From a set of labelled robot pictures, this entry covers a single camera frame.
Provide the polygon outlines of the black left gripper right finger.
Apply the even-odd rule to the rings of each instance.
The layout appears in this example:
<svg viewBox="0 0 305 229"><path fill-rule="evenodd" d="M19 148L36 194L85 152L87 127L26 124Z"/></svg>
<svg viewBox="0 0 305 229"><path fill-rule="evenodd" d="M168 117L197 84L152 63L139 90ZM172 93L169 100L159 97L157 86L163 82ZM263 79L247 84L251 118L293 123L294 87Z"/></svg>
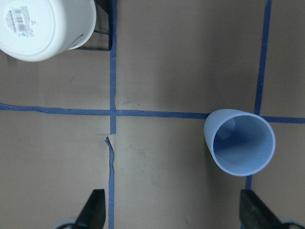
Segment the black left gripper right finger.
<svg viewBox="0 0 305 229"><path fill-rule="evenodd" d="M244 229L271 229L281 224L265 203L249 189L240 191L239 219Z"/></svg>

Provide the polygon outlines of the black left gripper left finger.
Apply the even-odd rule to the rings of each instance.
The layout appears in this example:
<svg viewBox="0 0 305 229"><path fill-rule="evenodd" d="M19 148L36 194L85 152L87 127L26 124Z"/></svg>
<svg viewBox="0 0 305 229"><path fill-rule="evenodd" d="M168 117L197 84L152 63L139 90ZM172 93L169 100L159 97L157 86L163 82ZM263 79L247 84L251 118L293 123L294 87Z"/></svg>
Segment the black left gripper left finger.
<svg viewBox="0 0 305 229"><path fill-rule="evenodd" d="M77 229L102 229L105 221L105 191L95 189L78 215L75 225Z"/></svg>

